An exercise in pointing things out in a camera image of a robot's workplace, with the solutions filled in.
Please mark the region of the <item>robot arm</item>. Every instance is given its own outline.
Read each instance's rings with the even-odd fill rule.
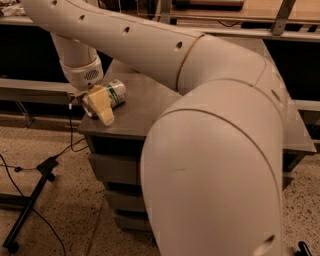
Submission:
[[[144,200],[162,255],[282,254],[288,94],[271,63],[216,37],[79,0],[22,3],[53,33],[58,52],[64,38],[90,45],[185,95],[154,124],[142,153]],[[65,48],[64,65],[79,67],[78,48]],[[80,66],[96,58],[84,59]]]

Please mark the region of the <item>hole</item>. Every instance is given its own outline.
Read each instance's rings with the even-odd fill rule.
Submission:
[[[274,91],[274,90],[271,90],[272,94],[274,97],[276,97],[276,99],[281,103],[281,99],[279,97],[279,95]]]
[[[52,2],[51,2],[51,7],[55,7],[55,6],[57,5],[57,3],[58,3],[58,1],[56,1],[56,0],[55,0],[55,1],[52,1]]]
[[[182,42],[176,44],[176,48],[174,49],[176,52],[182,48]]]
[[[80,17],[79,17],[79,20],[78,20],[78,22],[81,22],[81,21],[83,21],[84,20],[84,15],[81,15]]]
[[[253,252],[254,256],[263,256],[265,255],[271,248],[274,242],[275,236],[272,235],[268,239],[266,239],[262,244],[260,244]]]
[[[130,31],[130,27],[126,27],[123,32],[122,32],[122,35],[126,36]]]

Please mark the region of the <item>terrazzo floor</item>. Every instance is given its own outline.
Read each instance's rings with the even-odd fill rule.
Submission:
[[[67,120],[36,120],[24,129],[20,117],[0,115],[0,153],[8,165],[34,168],[69,145]],[[74,139],[82,138],[75,134]],[[54,227],[68,256],[157,256],[160,255],[146,232],[124,231],[116,227],[112,210],[103,196],[104,187],[96,181],[87,160],[88,149],[67,151],[58,158],[56,180],[47,183],[36,209]],[[284,256],[294,255],[297,243],[305,241],[313,255],[320,253],[320,155],[305,157],[294,169],[295,179],[283,192]],[[0,167],[1,193],[17,194],[3,167]],[[40,175],[37,171],[15,173],[13,180],[29,195]],[[18,212],[0,210],[0,241],[3,243]],[[16,241],[15,254],[25,256],[63,255],[62,247],[48,226],[31,213]],[[9,255],[0,248],[0,255]]]

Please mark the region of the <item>wooden board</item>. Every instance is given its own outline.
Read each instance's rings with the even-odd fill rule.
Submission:
[[[172,18],[273,22],[282,0],[246,0],[240,11],[178,10],[172,7]],[[320,1],[296,0],[289,22],[320,24]]]

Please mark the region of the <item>desk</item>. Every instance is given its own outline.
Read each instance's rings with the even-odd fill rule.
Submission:
[[[264,52],[261,40],[228,39],[258,52]],[[86,137],[91,154],[89,161],[97,180],[103,182],[108,205],[114,210],[119,228],[150,231],[140,182],[140,156],[144,140],[156,119],[181,95],[161,84],[136,73],[114,61],[105,76],[105,82],[119,79],[127,85],[128,97],[114,109],[115,122],[106,127],[95,118],[84,116],[79,132]],[[313,154],[315,147],[299,118],[295,104],[288,105],[288,131],[285,135],[285,153],[288,170]]]
[[[251,22],[274,22],[282,0],[245,0],[240,11],[179,10],[172,6],[171,18],[195,18]],[[289,23],[320,24],[320,1],[296,0]]]

